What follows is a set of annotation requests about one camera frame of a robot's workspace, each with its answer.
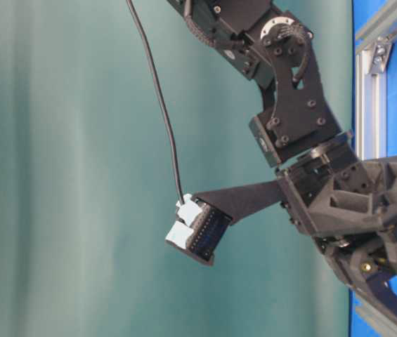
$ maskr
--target metal bracket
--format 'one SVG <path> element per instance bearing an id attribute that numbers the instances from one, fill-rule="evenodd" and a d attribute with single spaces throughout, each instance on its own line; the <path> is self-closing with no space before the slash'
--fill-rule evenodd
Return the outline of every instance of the metal bracket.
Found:
<path id="1" fill-rule="evenodd" d="M 387 63 L 397 41 L 397 0 L 388 0 L 356 34 L 356 152 L 386 156 Z"/>

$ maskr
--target green curtain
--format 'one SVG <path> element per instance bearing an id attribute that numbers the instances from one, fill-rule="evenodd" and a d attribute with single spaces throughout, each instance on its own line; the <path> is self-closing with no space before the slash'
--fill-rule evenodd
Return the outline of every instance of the green curtain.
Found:
<path id="1" fill-rule="evenodd" d="M 282 0 L 314 32 L 351 125 L 351 2 Z M 272 179 L 248 129 L 254 85 L 166 1 L 135 0 L 186 192 Z M 274 206 L 231 228 L 216 265 L 164 243 L 169 146 L 123 0 L 0 0 L 0 337 L 346 336 L 348 291 Z"/>

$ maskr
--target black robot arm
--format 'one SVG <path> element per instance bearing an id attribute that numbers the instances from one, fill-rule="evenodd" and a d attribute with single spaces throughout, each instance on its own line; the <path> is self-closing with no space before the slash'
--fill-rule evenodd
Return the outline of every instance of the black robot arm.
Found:
<path id="1" fill-rule="evenodd" d="M 187 26 L 259 86 L 249 127 L 277 180 L 202 192 L 178 205 L 167 242 L 211 265 L 228 228 L 281 201 L 336 276 L 365 302 L 364 318 L 397 336 L 397 157 L 361 161 L 323 94 L 313 33 L 270 0 L 168 0 Z M 299 156 L 293 165 L 280 165 Z"/>

